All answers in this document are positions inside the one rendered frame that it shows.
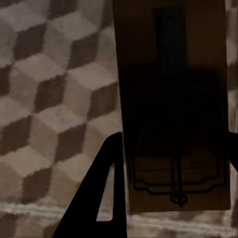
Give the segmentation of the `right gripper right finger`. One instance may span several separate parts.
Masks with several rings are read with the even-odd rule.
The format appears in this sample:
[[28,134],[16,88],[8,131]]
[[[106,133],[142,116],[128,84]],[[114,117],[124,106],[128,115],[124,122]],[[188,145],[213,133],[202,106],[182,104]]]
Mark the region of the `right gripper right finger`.
[[228,158],[238,172],[238,134],[229,132]]

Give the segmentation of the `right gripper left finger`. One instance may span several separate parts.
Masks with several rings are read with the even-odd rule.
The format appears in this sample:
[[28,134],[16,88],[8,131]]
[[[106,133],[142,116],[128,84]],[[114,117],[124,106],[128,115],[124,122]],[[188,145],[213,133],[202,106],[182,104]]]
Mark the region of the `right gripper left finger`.
[[[113,163],[113,219],[96,221]],[[127,238],[122,132],[105,140],[52,238]]]

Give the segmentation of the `mousetrap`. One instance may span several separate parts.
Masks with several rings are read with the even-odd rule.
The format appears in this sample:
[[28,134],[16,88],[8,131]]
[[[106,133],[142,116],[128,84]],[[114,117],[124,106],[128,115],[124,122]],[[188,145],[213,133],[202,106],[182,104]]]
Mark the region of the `mousetrap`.
[[130,213],[231,210],[225,0],[112,0]]

